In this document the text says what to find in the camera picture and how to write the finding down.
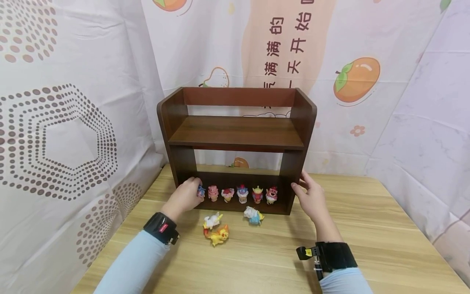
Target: light blue sleeve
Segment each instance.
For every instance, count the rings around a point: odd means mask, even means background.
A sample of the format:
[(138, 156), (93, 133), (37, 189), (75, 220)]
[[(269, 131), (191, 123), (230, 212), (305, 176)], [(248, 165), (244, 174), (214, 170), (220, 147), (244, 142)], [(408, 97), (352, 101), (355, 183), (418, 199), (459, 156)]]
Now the light blue sleeve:
[(334, 270), (320, 281), (323, 294), (372, 294), (358, 268)]
[(113, 262), (94, 293), (140, 294), (168, 250), (169, 245), (141, 231)]

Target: black wrist strap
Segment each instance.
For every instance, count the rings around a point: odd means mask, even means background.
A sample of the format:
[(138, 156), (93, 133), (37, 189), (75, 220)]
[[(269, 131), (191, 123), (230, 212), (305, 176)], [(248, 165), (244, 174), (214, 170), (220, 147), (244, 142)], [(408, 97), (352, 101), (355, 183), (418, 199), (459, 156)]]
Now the black wrist strap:
[(144, 225), (144, 231), (157, 238), (163, 244), (176, 244), (180, 234), (176, 231), (176, 224), (161, 212), (154, 214)]
[(317, 256), (320, 260), (321, 270), (332, 272), (333, 270), (357, 268), (351, 249), (346, 243), (317, 242), (313, 248), (299, 247), (297, 255), (300, 260), (307, 260)]

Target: red label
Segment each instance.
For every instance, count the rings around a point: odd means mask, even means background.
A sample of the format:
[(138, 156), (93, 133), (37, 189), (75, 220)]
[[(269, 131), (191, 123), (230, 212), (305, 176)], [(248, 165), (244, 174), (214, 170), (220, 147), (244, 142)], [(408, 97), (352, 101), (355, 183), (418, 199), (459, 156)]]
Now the red label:
[(160, 230), (158, 230), (158, 231), (159, 231), (160, 233), (163, 233), (163, 232), (166, 230), (167, 227), (168, 227), (168, 224), (164, 224), (164, 225), (160, 228)]

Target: cartoon figurine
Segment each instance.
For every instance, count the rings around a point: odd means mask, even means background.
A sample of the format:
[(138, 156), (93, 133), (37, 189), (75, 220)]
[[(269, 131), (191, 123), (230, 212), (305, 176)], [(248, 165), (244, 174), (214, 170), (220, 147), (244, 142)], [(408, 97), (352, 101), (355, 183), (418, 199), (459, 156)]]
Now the cartoon figurine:
[(208, 194), (212, 202), (217, 201), (217, 197), (219, 196), (219, 190), (217, 189), (217, 186), (209, 186)]
[(201, 185), (199, 185), (199, 187), (197, 188), (197, 196), (201, 197), (204, 201), (205, 189)]
[(277, 187), (266, 189), (266, 201), (268, 204), (273, 204), (277, 200)]
[(236, 194), (238, 195), (238, 201), (240, 201), (241, 204), (245, 204), (246, 198), (248, 197), (248, 188), (241, 184), (240, 187), (237, 187)]
[(251, 194), (256, 204), (259, 204), (263, 200), (263, 189), (259, 186), (253, 188), (253, 193)]
[(206, 238), (212, 240), (212, 246), (215, 247), (217, 244), (223, 244), (224, 241), (228, 239), (228, 225), (218, 229), (217, 232), (212, 233), (211, 235), (209, 235), (209, 232), (206, 234), (205, 231), (204, 234)]
[(220, 219), (222, 218), (223, 215), (220, 215), (218, 212), (214, 215), (211, 216), (206, 216), (204, 218), (204, 230), (212, 230), (213, 227), (216, 225), (220, 224)]
[(224, 198), (224, 201), (228, 203), (234, 196), (235, 190), (233, 188), (223, 189), (221, 194), (222, 194), (222, 197)]
[(246, 207), (243, 215), (248, 217), (248, 221), (251, 224), (261, 224), (261, 221), (264, 219), (264, 215), (261, 212), (249, 206)]

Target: flower illustration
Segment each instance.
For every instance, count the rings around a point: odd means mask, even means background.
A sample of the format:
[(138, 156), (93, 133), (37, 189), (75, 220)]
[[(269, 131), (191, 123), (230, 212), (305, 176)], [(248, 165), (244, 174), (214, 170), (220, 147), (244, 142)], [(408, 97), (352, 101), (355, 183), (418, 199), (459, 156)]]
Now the flower illustration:
[(365, 134), (366, 132), (366, 127), (364, 126), (354, 126), (354, 129), (349, 132), (350, 134), (354, 135), (354, 137), (359, 137), (360, 135)]

